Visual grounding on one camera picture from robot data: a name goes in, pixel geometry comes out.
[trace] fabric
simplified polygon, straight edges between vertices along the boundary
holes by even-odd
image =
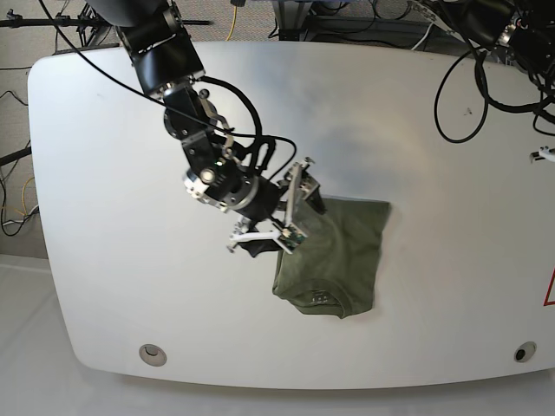
[[[293,254],[279,254],[273,293],[306,315],[361,314],[372,309],[390,204],[341,199],[324,203],[324,215],[308,205],[299,208],[310,235]]]

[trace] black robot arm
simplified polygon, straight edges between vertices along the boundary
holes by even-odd
[[[269,250],[283,249],[291,253],[308,236],[308,231],[295,223],[297,204],[305,200],[317,211],[324,212],[319,184],[306,172],[310,163],[295,164],[278,185],[263,176],[275,151],[275,140],[262,134],[256,108],[238,88],[205,76],[204,66],[174,3],[168,4],[166,0],[88,2],[116,27],[144,93],[162,99],[167,108],[178,110],[166,110],[164,124],[170,135],[180,141],[189,163],[184,177],[187,191],[199,202],[240,214],[230,249],[239,245],[253,256]],[[202,89],[197,93],[193,89],[197,81],[227,88],[245,104],[255,126],[254,141],[248,147],[234,140],[225,117],[208,100],[209,92]],[[217,125],[220,133],[213,128]],[[263,145],[265,155],[259,161]],[[247,156],[250,162],[244,166]],[[297,201],[294,205],[280,204],[282,197],[291,196]],[[285,221],[273,217],[280,206],[290,207]],[[258,232],[257,225],[267,219],[272,229]]]

